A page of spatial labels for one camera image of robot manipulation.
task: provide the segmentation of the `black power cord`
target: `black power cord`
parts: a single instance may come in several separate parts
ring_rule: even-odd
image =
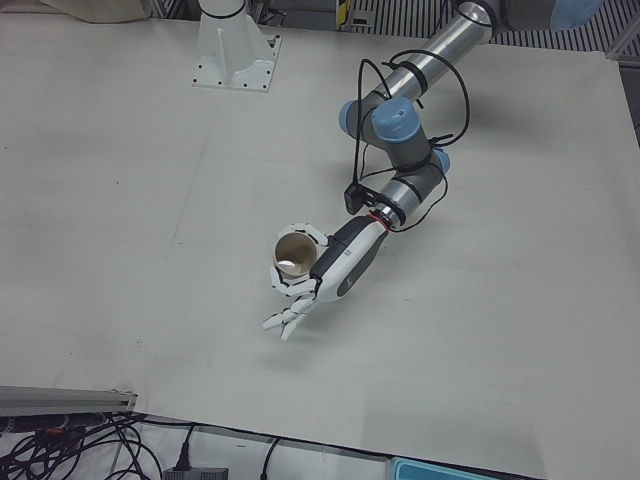
[[[362,79],[363,79],[364,67],[366,65],[369,65],[373,69],[373,71],[376,72],[389,98],[391,98],[392,96],[391,90],[389,89],[389,85],[387,85],[387,80],[384,78],[384,75],[382,74],[378,66],[368,58],[363,58],[360,61],[360,66],[358,67],[358,100],[357,100],[358,123],[356,125],[356,151],[354,154],[354,165],[353,165],[353,183],[356,185],[358,184],[358,159],[360,158],[360,141],[362,139],[362,120],[363,120],[362,119]]]
[[[157,425],[160,427],[206,427],[206,423],[197,423],[197,422],[163,422],[161,420],[148,420],[143,418],[140,420],[140,423],[147,423],[149,425]]]
[[[178,463],[173,467],[173,470],[176,472],[186,472],[191,470],[191,463],[189,463],[189,439],[191,438],[191,434],[193,433],[193,429],[196,428],[195,423],[191,424],[189,427],[189,432],[187,432],[187,438],[182,442],[182,448],[180,448],[180,457],[178,458]]]
[[[264,459],[264,464],[262,465],[262,473],[260,474],[260,480],[268,480],[267,478],[267,469],[269,468],[269,460],[271,460],[271,455],[276,448],[276,445],[280,442],[280,438],[276,437],[271,446],[269,447],[269,451],[267,452],[267,456]]]
[[[104,445],[122,445],[131,455],[129,467],[109,474],[108,479],[134,474],[141,480],[151,480],[151,475],[142,471],[139,462],[142,452],[153,459],[158,478],[161,478],[162,468],[158,458],[142,442],[140,433],[134,427],[144,417],[145,415],[124,414],[116,420],[113,416],[106,415],[107,423],[89,429],[75,427],[38,430],[17,442],[8,454],[0,457],[0,479],[51,480],[55,475],[55,478],[68,480],[84,452]],[[60,468],[69,462],[70,467],[66,473],[60,472]]]
[[[398,52],[393,57],[391,57],[391,59],[387,63],[389,65],[394,65],[393,63],[394,60],[396,60],[398,57],[402,57],[410,53],[418,53],[418,54],[426,55],[428,57],[435,58],[439,62],[443,63],[451,71],[451,73],[453,73],[453,75],[458,80],[458,83],[460,84],[460,89],[462,90],[462,96],[464,97],[464,125],[462,129],[453,139],[444,143],[441,142],[441,140],[445,138],[453,137],[453,135],[448,134],[441,137],[432,137],[430,139],[430,142],[433,147],[447,147],[449,145],[453,145],[458,140],[460,140],[465,135],[465,133],[467,133],[467,130],[469,129],[469,123],[471,121],[471,102],[469,101],[469,92],[467,90],[466,84],[464,83],[464,79],[462,78],[462,75],[460,75],[460,72],[458,71],[458,69],[449,60],[438,55],[437,53],[433,53],[428,50],[423,50],[421,48],[410,48],[408,50],[402,50],[401,52]]]

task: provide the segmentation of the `metal grating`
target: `metal grating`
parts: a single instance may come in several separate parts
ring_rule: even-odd
[[[375,35],[426,38],[436,31],[441,14],[443,25],[452,17],[449,0],[356,0],[353,8],[356,11],[375,12],[374,25],[353,27],[353,31]],[[583,27],[565,32],[508,32],[494,38],[492,43],[604,52],[638,12],[640,0],[605,0],[600,10]],[[640,37],[632,40],[623,54],[640,57]]]
[[[162,475],[162,480],[184,480],[184,472],[167,471]]]
[[[200,474],[200,480],[222,480],[226,478],[222,472],[202,472]]]

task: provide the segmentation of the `silver tube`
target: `silver tube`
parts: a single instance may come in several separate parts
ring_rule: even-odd
[[[400,183],[394,179],[389,180],[382,190],[380,190],[380,193],[400,207],[407,216],[420,206],[420,200],[416,197],[415,193],[404,183]]]
[[[480,25],[491,25],[491,17],[487,11],[473,2],[463,3],[459,10],[471,20],[463,16],[456,17],[446,30],[428,40],[420,47],[420,50],[435,53],[455,64],[475,45],[489,42],[493,33],[492,28]],[[448,70],[445,64],[428,55],[416,53],[408,57],[407,60],[422,71],[429,86],[433,85]],[[394,97],[400,96],[414,101],[422,95],[418,80],[409,70],[404,68],[399,68],[389,75],[387,85]],[[386,95],[382,84],[378,85],[375,90]]]

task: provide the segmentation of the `floor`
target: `floor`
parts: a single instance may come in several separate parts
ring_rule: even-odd
[[[184,422],[161,417],[148,417],[164,422]],[[157,456],[163,470],[172,468],[180,453],[188,428],[139,424],[142,441]],[[22,438],[29,434],[5,434],[0,436],[0,457],[8,453]],[[253,480],[260,477],[264,460],[273,439],[269,436],[241,433],[219,427],[197,427],[189,442],[189,458],[193,468],[228,468],[229,480]],[[365,454],[327,445],[317,445],[295,440],[281,440],[274,448],[268,465],[268,474],[274,480],[385,480],[389,479],[389,456]],[[114,470],[125,468],[130,461],[124,449],[117,452],[115,445],[88,450],[83,454],[77,469],[69,480],[107,478]],[[157,474],[153,460],[148,455],[139,458],[143,471],[155,480]],[[51,480],[64,478],[68,466],[60,467],[60,474]],[[465,468],[496,480],[527,480],[524,477],[498,472]]]
[[[620,67],[620,75],[624,91],[627,94],[631,121],[636,131],[636,137],[640,144],[640,66]]]

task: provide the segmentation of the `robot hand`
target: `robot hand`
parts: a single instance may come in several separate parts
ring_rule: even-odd
[[[306,235],[326,250],[315,261],[315,252],[309,253],[308,244],[298,243],[297,248],[291,249],[283,258],[278,258],[276,247],[278,268],[271,267],[271,284],[278,292],[295,297],[295,300],[282,313],[265,320],[262,327],[268,330],[280,326],[280,338],[287,340],[318,303],[334,302],[351,289],[375,258],[387,233],[387,225],[373,215],[352,218],[331,236],[308,223],[296,223],[285,228],[278,234],[280,240],[291,234]],[[305,263],[312,263],[308,278],[304,272]],[[297,282],[287,282],[290,277]]]

